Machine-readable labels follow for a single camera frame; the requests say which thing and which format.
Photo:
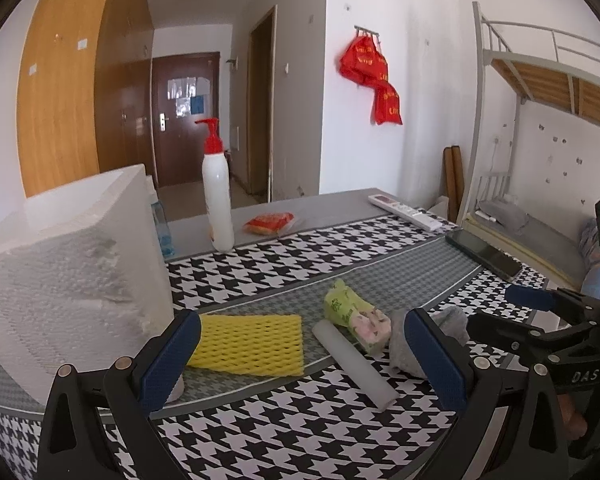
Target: floor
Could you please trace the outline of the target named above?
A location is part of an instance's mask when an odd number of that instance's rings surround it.
[[[239,184],[231,182],[231,206],[233,209],[260,203],[258,198],[247,195]],[[190,182],[177,186],[161,187],[158,197],[164,207],[167,222],[206,214],[205,190],[202,182]]]

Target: door frame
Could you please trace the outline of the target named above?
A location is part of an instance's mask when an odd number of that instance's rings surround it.
[[[250,132],[250,110],[251,110],[251,71],[253,64],[251,62],[251,55],[253,54],[253,34],[264,22],[270,17],[271,20],[271,82],[269,86],[269,177],[267,179],[267,202],[271,202],[272,187],[273,187],[273,107],[274,107],[274,90],[276,87],[276,39],[278,30],[278,5],[274,5],[269,9],[265,15],[256,23],[249,33],[249,45],[247,49],[247,192],[253,191],[251,187],[251,132]]]
[[[198,59],[200,57],[212,57],[216,60],[214,64],[214,78],[216,80],[216,85],[214,88],[214,92],[212,95],[213,99],[213,107],[216,115],[220,115],[220,52],[195,52],[195,53],[186,53],[186,54],[173,54],[171,56],[159,56],[152,57],[151,60],[151,142],[152,148],[154,150],[154,161],[155,161],[155,189],[158,189],[160,186],[160,171],[158,164],[158,142],[155,141],[155,136],[160,134],[160,121],[158,117],[160,116],[159,110],[157,110],[158,106],[158,89],[155,84],[155,71],[154,71],[154,61],[156,59],[168,59],[168,58],[188,58],[188,59]]]

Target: wall hook rack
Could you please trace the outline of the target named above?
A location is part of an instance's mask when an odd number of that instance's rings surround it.
[[[380,41],[380,34],[378,32],[372,31],[369,28],[360,27],[358,25],[354,25],[354,27],[356,28],[356,32],[358,32],[358,33],[362,32],[363,34],[370,34],[370,35],[378,38],[378,41]]]

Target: yellow foam net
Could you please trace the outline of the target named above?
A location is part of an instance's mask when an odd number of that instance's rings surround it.
[[[302,376],[300,316],[200,316],[202,336],[189,366],[256,376]]]

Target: wooden wardrobe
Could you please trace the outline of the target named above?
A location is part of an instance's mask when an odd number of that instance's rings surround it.
[[[144,164],[153,174],[147,0],[40,0],[22,55],[16,121],[27,196]]]

